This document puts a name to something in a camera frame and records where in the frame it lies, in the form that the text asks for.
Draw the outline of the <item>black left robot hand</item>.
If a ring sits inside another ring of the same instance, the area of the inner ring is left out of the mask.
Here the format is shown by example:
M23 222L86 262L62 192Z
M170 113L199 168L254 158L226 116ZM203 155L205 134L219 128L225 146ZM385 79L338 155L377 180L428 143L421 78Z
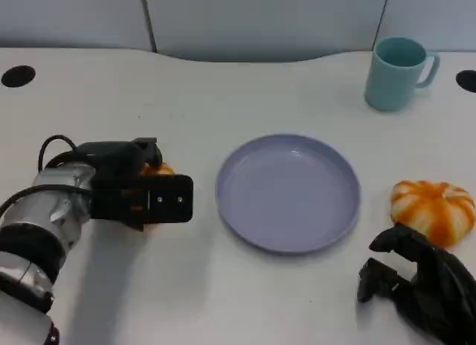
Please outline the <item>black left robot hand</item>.
M156 138L136 138L132 141L87 142L76 151L104 178L135 178L146 167L160 168L163 164Z

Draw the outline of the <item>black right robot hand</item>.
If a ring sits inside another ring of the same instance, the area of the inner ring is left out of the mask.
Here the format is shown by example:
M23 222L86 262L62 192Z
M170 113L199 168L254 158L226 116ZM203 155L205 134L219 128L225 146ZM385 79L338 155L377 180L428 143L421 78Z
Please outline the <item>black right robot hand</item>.
M358 273L359 303L386 298L409 324L441 343L475 343L475 279L455 255L402 223L382 231L369 249L395 252L417 270L407 280L369 258Z

